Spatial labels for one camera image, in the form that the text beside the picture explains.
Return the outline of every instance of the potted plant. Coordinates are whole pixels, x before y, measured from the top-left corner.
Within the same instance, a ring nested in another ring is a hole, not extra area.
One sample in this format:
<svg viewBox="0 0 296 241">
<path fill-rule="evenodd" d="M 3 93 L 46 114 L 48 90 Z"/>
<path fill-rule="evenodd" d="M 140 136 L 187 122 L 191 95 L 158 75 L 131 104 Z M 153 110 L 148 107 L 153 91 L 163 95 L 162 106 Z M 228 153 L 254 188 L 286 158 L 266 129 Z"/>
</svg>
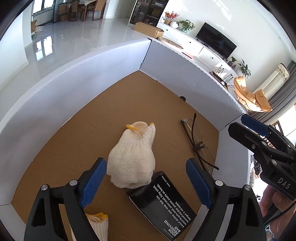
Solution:
<svg viewBox="0 0 296 241">
<path fill-rule="evenodd" d="M 165 20 L 164 23 L 167 24 L 167 25 L 170 25 L 171 21 L 172 21 L 174 18 L 178 17 L 179 14 L 175 13 L 174 11 L 172 11 L 172 13 L 170 13 L 170 12 L 165 12 L 165 16 L 166 16 L 166 20 Z"/>
<path fill-rule="evenodd" d="M 195 28 L 193 22 L 191 22 L 190 20 L 186 19 L 186 20 L 182 20 L 182 21 L 178 21 L 178 24 L 182 24 L 182 28 L 181 31 L 187 33 L 188 30 L 192 30 L 193 28 Z"/>
<path fill-rule="evenodd" d="M 242 74 L 245 76 L 245 77 L 249 77 L 251 76 L 251 71 L 248 70 L 248 65 L 244 63 L 244 60 L 242 59 L 242 62 L 239 62 L 238 63 L 239 65 L 239 70 L 242 72 Z"/>
<path fill-rule="evenodd" d="M 233 56 L 231 56 L 231 60 L 228 62 L 228 65 L 234 69 L 236 67 L 236 64 L 234 64 L 237 61 L 237 59 Z"/>
</svg>

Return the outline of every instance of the white round vase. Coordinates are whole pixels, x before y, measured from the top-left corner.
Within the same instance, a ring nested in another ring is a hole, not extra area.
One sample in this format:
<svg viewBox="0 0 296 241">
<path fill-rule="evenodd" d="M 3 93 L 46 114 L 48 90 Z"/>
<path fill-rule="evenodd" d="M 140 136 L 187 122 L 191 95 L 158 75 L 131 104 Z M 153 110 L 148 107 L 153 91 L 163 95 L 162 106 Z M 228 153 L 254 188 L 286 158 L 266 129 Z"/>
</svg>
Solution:
<svg viewBox="0 0 296 241">
<path fill-rule="evenodd" d="M 175 22 L 175 21 L 172 21 L 172 22 L 170 23 L 170 26 L 171 26 L 172 28 L 177 28 L 177 27 L 179 27 L 179 24 L 177 24 L 177 22 Z"/>
</svg>

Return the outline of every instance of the human hand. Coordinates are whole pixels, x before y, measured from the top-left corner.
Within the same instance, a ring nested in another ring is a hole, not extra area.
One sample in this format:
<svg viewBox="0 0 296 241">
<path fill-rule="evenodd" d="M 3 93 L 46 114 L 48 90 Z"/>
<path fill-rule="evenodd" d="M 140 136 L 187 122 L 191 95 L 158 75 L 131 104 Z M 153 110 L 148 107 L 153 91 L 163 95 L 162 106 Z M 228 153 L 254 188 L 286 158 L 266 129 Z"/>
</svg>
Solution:
<svg viewBox="0 0 296 241">
<path fill-rule="evenodd" d="M 274 203 L 274 205 L 283 212 L 293 204 L 293 201 L 268 185 L 263 192 L 263 197 L 259 204 L 263 217 L 267 214 L 268 208 L 272 205 L 272 203 Z M 296 206 L 292 207 L 287 213 L 270 223 L 269 228 L 274 235 L 274 239 L 278 239 L 281 236 L 292 219 L 295 210 Z"/>
</svg>

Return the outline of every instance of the cabinet drawer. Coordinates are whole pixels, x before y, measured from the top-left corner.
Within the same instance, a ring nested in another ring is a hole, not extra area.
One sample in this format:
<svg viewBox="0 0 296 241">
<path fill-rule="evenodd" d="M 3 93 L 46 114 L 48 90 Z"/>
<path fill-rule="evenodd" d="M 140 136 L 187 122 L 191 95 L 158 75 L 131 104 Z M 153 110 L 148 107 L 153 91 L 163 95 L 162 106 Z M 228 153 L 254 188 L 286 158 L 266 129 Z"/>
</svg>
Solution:
<svg viewBox="0 0 296 241">
<path fill-rule="evenodd" d="M 179 35 L 181 34 L 178 30 L 175 30 L 174 28 L 171 28 L 168 25 L 163 24 L 163 23 L 158 23 L 157 27 L 161 28 L 164 31 L 164 33 L 163 33 L 164 37 L 166 37 L 170 40 L 173 40 L 175 42 L 178 39 Z"/>
<path fill-rule="evenodd" d="M 205 47 L 201 50 L 198 56 L 215 69 L 221 65 L 221 62 L 223 62 L 218 56 Z"/>
<path fill-rule="evenodd" d="M 200 43 L 193 40 L 186 34 L 182 34 L 182 33 L 179 35 L 176 42 L 180 44 L 186 52 L 194 56 L 198 56 L 198 54 L 203 48 L 203 46 Z"/>
</svg>

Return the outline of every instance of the dark display cabinet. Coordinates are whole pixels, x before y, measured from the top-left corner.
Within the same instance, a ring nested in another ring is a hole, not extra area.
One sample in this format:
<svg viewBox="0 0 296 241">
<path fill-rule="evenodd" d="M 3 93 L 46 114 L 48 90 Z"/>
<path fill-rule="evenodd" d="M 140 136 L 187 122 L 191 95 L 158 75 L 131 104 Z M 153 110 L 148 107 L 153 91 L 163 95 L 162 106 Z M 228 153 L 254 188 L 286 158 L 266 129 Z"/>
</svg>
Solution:
<svg viewBox="0 0 296 241">
<path fill-rule="evenodd" d="M 168 0 L 138 0 L 130 23 L 144 22 L 156 26 L 167 3 Z"/>
</svg>

